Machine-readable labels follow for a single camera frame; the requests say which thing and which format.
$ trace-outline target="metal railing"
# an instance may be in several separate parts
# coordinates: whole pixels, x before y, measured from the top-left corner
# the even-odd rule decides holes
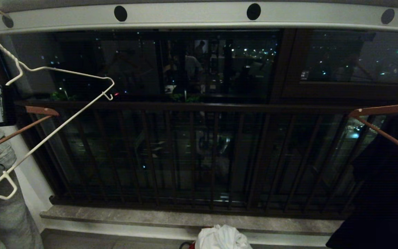
[[[49,107],[62,115],[38,127],[36,133],[25,134],[33,143],[32,137],[45,137],[47,126],[58,126],[85,102],[18,104]],[[55,142],[47,143],[43,154],[35,156],[46,153],[51,158],[40,164],[47,164],[41,166],[54,188],[51,201],[55,204],[341,219],[351,211],[352,199],[361,186],[352,178],[350,164],[372,140],[366,128],[348,138],[346,114],[355,108],[97,102],[86,111],[87,118],[74,120],[73,131],[60,131]],[[125,112],[131,113],[128,118]],[[311,122],[302,121],[302,116]],[[131,135],[127,122],[134,122],[132,128],[139,131]],[[305,135],[300,133],[302,125]],[[188,134],[186,139],[177,138],[179,130]],[[159,140],[155,138],[158,131],[164,133]],[[223,133],[230,138],[225,141]],[[247,134],[255,138],[247,139]],[[198,144],[204,140],[209,140],[210,147],[199,151]],[[164,148],[155,148],[161,143]],[[227,151],[232,149],[224,157],[221,147],[225,145]],[[75,154],[78,146],[83,154]],[[100,159],[97,154],[105,156]],[[209,167],[204,166],[208,159]],[[226,167],[221,176],[218,170]]]

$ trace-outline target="jeans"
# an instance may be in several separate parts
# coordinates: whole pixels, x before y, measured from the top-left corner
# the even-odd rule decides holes
[[[10,142],[0,145],[0,176],[16,162],[16,156]],[[10,177],[18,186],[18,191],[9,200],[0,199],[0,249],[42,249],[41,236],[27,206],[15,173]],[[7,180],[0,182],[0,195],[9,195],[12,191]]]

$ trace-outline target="marble ledge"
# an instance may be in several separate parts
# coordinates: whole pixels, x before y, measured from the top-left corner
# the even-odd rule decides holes
[[[343,221],[287,219],[258,216],[220,214],[192,214],[169,211],[143,211],[128,209],[93,208],[54,205],[41,212],[43,219],[58,219],[120,225],[146,225],[200,229],[215,224],[227,224],[241,232],[282,233],[302,235],[331,235]]]

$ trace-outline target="black cloth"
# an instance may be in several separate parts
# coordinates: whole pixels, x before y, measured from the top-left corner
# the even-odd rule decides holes
[[[382,128],[398,140],[398,115]],[[398,248],[398,146],[378,135],[352,162],[363,181],[355,210],[331,236],[333,249]]]

